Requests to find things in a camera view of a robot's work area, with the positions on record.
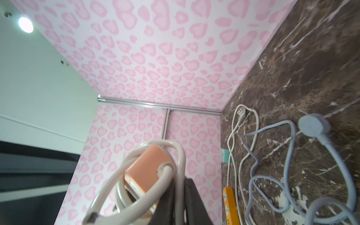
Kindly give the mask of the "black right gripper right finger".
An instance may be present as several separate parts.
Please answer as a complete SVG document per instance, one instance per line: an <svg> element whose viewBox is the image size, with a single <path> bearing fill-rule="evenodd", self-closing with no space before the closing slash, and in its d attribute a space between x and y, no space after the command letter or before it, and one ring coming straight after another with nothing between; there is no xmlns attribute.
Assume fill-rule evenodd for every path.
<svg viewBox="0 0 360 225"><path fill-rule="evenodd" d="M213 225L194 181L184 181L186 225Z"/></svg>

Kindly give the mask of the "pink power strip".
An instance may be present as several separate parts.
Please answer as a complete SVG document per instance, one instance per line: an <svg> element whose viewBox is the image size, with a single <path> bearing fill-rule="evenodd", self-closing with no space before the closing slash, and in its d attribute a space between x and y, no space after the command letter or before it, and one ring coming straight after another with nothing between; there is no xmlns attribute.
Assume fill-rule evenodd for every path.
<svg viewBox="0 0 360 225"><path fill-rule="evenodd" d="M123 206L131 205L143 197L156 184L165 166L173 169L175 178L178 169L171 154L159 144L146 147L125 170L123 180L118 183L118 195Z"/></svg>

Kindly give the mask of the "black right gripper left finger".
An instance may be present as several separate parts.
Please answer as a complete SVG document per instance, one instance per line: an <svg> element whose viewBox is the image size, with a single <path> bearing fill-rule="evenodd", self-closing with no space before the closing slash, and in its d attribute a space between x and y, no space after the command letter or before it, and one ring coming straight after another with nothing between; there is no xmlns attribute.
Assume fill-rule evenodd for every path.
<svg viewBox="0 0 360 225"><path fill-rule="evenodd" d="M157 208L148 225L172 225L174 221L175 181L172 180L160 198Z"/></svg>

